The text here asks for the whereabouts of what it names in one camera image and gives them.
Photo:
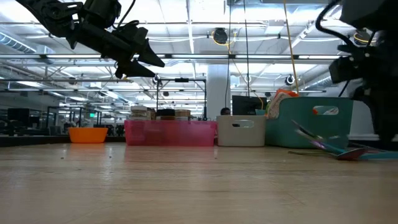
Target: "white column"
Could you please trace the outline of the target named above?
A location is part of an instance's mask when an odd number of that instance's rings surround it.
[[[207,118],[215,121],[224,107],[231,108],[228,65],[209,65],[207,69]]]

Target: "teal bin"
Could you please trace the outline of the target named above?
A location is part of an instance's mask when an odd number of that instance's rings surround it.
[[[338,108],[338,113],[325,115],[322,108]],[[353,101],[347,98],[332,97],[295,97],[284,99],[279,105],[279,117],[267,119],[266,144],[291,148],[314,148],[308,139],[299,135],[296,121],[303,128],[324,138],[336,147],[348,145],[348,134],[351,128]]]

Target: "computer monitor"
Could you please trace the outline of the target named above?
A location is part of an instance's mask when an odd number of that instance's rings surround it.
[[[267,106],[267,98],[261,98],[264,102],[263,110]],[[261,110],[261,101],[258,97],[251,96],[232,96],[233,115],[256,115],[256,109]]]

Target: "orange bowl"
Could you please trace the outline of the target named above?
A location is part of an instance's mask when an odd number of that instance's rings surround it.
[[[72,143],[103,143],[108,128],[69,128]]]

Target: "wooden table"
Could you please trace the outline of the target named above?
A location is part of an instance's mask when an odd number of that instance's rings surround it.
[[[122,143],[2,148],[0,223],[398,222],[396,161],[287,151]]]

